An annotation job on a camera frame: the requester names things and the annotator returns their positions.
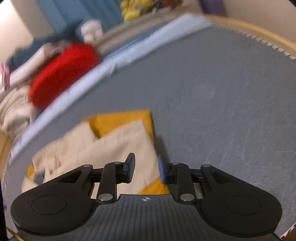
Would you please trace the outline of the teal shark plush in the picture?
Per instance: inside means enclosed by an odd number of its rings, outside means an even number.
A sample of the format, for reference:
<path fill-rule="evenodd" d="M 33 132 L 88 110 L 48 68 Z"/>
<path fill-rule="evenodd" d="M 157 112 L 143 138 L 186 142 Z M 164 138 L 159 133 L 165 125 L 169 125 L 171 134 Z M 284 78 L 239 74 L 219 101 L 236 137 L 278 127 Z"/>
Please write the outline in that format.
<path fill-rule="evenodd" d="M 14 71 L 27 62 L 42 47 L 45 49 L 50 48 L 62 40 L 71 42 L 78 40 L 76 29 L 79 24 L 79 22 L 73 23 L 72 25 L 67 25 L 66 28 L 59 32 L 51 33 L 45 37 L 34 38 L 29 46 L 20 47 L 14 54 L 8 57 L 6 66 L 9 67 L 10 71 Z"/>

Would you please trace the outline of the light blue folded sheet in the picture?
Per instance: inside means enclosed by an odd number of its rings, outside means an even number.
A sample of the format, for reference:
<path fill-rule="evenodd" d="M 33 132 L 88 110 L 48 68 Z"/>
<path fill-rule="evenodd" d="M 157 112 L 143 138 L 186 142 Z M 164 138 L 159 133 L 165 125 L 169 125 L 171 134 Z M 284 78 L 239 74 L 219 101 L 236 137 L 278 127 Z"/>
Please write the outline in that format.
<path fill-rule="evenodd" d="M 166 44 L 206 29 L 211 25 L 211 22 L 204 16 L 185 14 L 122 51 L 112 54 L 65 90 L 38 116 L 21 138 L 14 143 L 10 162 L 55 118 L 65 113 L 80 97 L 104 78 Z"/>

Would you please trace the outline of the beige and mustard hooded jacket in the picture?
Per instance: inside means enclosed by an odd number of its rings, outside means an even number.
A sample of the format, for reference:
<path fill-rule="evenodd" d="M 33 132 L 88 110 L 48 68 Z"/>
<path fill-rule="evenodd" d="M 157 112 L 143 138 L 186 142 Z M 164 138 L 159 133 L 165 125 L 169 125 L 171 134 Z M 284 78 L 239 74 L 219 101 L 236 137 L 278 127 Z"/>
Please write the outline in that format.
<path fill-rule="evenodd" d="M 169 190 L 159 176 L 150 110 L 91 116 L 39 150 L 27 168 L 22 192 L 37 187 L 81 165 L 103 168 L 135 154 L 130 184 L 119 184 L 118 194 L 157 195 Z"/>

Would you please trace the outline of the red folded blanket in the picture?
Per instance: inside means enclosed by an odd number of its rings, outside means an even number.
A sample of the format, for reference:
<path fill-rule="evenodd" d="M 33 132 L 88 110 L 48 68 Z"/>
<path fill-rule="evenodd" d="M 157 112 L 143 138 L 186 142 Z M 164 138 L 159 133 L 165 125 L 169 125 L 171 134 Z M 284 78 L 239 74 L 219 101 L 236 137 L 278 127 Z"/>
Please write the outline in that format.
<path fill-rule="evenodd" d="M 101 62 L 90 44 L 72 44 L 33 79 L 30 101 L 46 109 L 61 93 Z"/>

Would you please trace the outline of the white plush toy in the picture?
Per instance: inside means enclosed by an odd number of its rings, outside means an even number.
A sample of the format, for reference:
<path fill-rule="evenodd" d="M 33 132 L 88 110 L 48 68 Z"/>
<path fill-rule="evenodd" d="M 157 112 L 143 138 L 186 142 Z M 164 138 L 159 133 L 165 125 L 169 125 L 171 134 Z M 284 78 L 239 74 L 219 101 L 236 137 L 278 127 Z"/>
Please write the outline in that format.
<path fill-rule="evenodd" d="M 81 35 L 83 37 L 83 42 L 86 44 L 92 44 L 98 39 L 103 37 L 103 28 L 101 21 L 92 19 L 85 22 L 81 28 Z"/>

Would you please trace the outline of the cream folded quilt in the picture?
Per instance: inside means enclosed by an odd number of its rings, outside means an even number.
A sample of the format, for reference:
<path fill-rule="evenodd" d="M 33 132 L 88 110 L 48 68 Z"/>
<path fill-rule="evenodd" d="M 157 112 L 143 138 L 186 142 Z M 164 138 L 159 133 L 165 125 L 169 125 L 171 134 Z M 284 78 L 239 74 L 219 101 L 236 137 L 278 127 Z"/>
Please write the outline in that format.
<path fill-rule="evenodd" d="M 18 140 L 37 117 L 37 109 L 29 99 L 31 87 L 24 85 L 11 90 L 1 101 L 1 130 Z"/>

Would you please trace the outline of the blue curtain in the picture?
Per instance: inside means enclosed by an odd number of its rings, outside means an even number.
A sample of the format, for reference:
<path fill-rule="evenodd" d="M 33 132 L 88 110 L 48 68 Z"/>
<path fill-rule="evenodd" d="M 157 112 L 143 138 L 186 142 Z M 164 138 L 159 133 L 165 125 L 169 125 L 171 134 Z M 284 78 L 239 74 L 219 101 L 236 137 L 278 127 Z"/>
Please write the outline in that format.
<path fill-rule="evenodd" d="M 36 3 L 55 31 L 63 30 L 75 21 L 98 19 L 105 31 L 123 22 L 121 1 L 40 0 Z"/>

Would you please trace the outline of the grey quilted mattress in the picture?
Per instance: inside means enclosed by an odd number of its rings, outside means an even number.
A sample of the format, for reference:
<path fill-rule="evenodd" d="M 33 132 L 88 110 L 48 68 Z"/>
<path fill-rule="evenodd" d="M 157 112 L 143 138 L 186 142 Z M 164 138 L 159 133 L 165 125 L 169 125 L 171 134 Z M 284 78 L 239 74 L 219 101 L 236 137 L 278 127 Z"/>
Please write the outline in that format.
<path fill-rule="evenodd" d="M 295 61 L 232 30 L 210 27 L 104 78 L 41 131 L 8 167 L 10 207 L 33 155 L 98 113 L 149 109 L 156 151 L 207 163 L 273 194 L 282 235 L 295 223 Z"/>

